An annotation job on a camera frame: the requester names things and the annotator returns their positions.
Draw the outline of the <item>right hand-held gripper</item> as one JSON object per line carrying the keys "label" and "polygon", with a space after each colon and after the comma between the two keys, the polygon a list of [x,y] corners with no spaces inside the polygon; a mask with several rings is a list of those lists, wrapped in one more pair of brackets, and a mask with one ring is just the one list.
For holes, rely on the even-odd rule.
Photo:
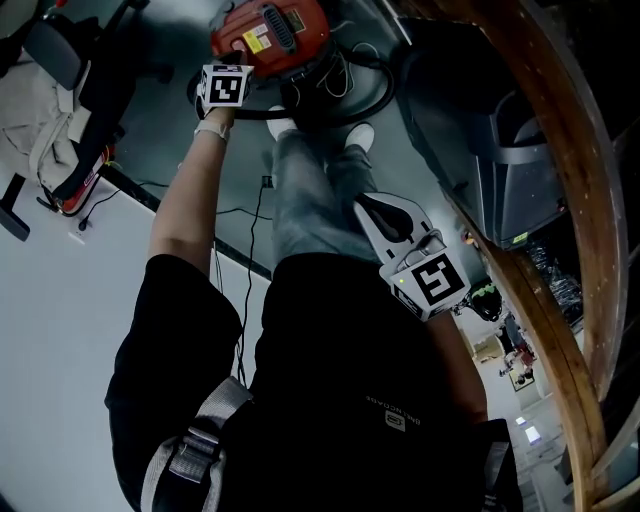
{"label": "right hand-held gripper", "polygon": [[[387,262],[380,276],[421,321],[451,309],[469,292],[457,254],[444,244],[439,230],[430,230],[417,203],[390,193],[361,193],[354,213],[380,261]],[[403,243],[411,245],[396,256],[396,246]]]}

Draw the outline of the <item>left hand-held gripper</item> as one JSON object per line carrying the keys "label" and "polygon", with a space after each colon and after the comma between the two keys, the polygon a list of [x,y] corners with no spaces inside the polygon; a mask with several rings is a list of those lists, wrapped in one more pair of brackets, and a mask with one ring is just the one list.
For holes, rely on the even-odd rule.
{"label": "left hand-held gripper", "polygon": [[202,66],[196,82],[194,106],[199,119],[213,109],[239,108],[249,94],[254,67],[242,50],[226,53]]}

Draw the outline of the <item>red grey vacuum cleaner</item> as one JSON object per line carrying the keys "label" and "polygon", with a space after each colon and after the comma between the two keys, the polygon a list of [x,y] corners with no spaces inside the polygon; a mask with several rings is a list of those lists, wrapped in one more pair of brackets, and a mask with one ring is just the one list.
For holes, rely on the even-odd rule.
{"label": "red grey vacuum cleaner", "polygon": [[289,114],[309,126],[342,127],[335,102],[317,83],[332,71],[336,45],[318,0],[226,0],[210,22],[218,57],[235,50],[254,68],[252,90],[278,89]]}

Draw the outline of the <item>person's right forearm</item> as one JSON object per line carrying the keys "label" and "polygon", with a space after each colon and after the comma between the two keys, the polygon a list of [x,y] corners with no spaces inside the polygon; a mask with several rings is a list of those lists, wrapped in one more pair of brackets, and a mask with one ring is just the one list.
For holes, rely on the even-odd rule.
{"label": "person's right forearm", "polygon": [[486,422],[488,403],[485,388],[451,313],[442,312],[424,326],[443,365],[449,395],[456,409],[469,423]]}

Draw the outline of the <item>person's left forearm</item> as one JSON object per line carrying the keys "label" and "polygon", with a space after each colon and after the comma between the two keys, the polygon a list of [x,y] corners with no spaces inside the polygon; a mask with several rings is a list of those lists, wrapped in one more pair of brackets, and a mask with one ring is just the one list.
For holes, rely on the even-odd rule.
{"label": "person's left forearm", "polygon": [[153,221],[149,256],[180,258],[210,273],[211,250],[227,141],[200,130],[168,187]]}

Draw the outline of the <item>white wristband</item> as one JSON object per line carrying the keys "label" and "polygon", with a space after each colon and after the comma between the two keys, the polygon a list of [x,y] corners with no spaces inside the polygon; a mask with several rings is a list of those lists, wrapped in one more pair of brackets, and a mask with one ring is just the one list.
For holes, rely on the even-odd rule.
{"label": "white wristband", "polygon": [[198,123],[194,130],[194,139],[197,139],[200,133],[209,133],[215,135],[221,141],[227,143],[229,140],[230,131],[231,127],[227,124],[218,121],[203,119]]}

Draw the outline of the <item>person's white shoe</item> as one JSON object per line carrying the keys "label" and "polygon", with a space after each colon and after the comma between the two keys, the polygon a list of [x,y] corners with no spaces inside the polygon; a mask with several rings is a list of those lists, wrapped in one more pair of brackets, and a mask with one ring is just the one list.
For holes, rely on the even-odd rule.
{"label": "person's white shoe", "polygon": [[290,117],[268,119],[266,124],[275,141],[278,141],[284,134],[297,129],[295,121]]}
{"label": "person's white shoe", "polygon": [[375,139],[375,130],[369,123],[363,122],[353,127],[348,133],[344,149],[359,147],[364,153],[368,153]]}

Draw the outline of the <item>person's grey jeans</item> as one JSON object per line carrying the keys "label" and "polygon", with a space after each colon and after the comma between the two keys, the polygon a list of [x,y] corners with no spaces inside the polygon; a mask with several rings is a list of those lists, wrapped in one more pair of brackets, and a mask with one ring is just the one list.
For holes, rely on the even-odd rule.
{"label": "person's grey jeans", "polygon": [[362,232],[353,204],[375,192],[368,153],[342,149],[330,159],[309,134],[290,131],[273,150],[274,263],[302,254],[335,254],[379,261]]}

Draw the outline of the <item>person's right white shoe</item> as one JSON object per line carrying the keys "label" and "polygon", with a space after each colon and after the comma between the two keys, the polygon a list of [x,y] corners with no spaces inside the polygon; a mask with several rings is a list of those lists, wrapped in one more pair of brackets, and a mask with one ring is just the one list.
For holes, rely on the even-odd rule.
{"label": "person's right white shoe", "polygon": [[363,122],[353,127],[348,133],[344,149],[359,147],[364,153],[368,153],[375,139],[375,130],[369,123]]}

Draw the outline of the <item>black mesh office chair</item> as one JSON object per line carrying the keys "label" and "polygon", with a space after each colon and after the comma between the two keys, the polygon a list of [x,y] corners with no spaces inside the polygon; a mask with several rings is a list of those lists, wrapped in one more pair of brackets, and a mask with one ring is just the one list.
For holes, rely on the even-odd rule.
{"label": "black mesh office chair", "polygon": [[[0,0],[0,79],[26,52],[56,82],[71,91],[77,88],[80,104],[91,112],[84,134],[74,148],[79,164],[54,191],[60,200],[70,199],[107,145],[123,137],[120,120],[140,77],[151,76],[166,84],[173,69],[164,64],[135,65],[127,57],[118,26],[129,11],[144,9],[149,0],[122,0],[107,24],[88,17],[72,21],[62,10],[67,0]],[[14,204],[26,182],[17,173],[10,176],[0,196],[0,226],[20,241],[29,237],[29,226],[15,213]]]}

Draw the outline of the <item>black green bag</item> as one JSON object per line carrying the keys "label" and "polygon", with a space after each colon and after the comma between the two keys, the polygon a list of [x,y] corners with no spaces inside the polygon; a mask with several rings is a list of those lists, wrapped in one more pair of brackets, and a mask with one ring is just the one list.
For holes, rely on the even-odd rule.
{"label": "black green bag", "polygon": [[502,296],[489,278],[472,285],[466,300],[467,306],[484,321],[496,322],[502,313]]}

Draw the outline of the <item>red fire extinguisher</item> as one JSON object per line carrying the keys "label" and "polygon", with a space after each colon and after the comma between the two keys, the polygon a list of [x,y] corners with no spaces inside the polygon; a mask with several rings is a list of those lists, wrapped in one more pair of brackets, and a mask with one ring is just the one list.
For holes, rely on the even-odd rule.
{"label": "red fire extinguisher", "polygon": [[97,162],[89,172],[87,177],[82,181],[76,193],[68,200],[60,200],[55,198],[48,189],[42,188],[45,198],[37,197],[36,201],[53,213],[60,214],[64,217],[75,217],[87,204],[91,197],[96,184],[100,179],[102,170],[110,167],[114,160],[115,145],[107,145],[102,151]]}

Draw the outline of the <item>person's black t-shirt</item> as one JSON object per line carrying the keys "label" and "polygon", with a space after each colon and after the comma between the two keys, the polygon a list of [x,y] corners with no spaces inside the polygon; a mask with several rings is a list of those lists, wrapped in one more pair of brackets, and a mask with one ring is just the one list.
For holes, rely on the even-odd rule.
{"label": "person's black t-shirt", "polygon": [[[252,399],[223,427],[220,512],[522,512],[502,420],[472,423],[424,325],[377,268],[281,261],[267,290]],[[193,265],[151,258],[105,403],[119,484],[141,507],[159,445],[184,434],[231,372],[231,303]]]}

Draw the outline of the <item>black plastic wrapped bundle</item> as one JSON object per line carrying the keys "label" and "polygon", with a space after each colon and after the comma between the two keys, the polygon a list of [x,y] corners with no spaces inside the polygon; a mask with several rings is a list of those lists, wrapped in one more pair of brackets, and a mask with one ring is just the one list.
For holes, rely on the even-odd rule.
{"label": "black plastic wrapped bundle", "polygon": [[551,238],[532,238],[525,251],[551,291],[564,319],[572,330],[576,330],[583,320],[583,296],[579,279],[567,267],[566,259],[558,254]]}

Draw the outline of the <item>beige jacket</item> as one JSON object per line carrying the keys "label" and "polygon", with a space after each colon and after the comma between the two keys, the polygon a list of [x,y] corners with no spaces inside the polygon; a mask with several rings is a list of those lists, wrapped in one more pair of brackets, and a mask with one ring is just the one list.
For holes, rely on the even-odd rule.
{"label": "beige jacket", "polygon": [[0,79],[0,171],[54,191],[79,164],[79,143],[91,112],[81,88],[67,90],[28,53]]}

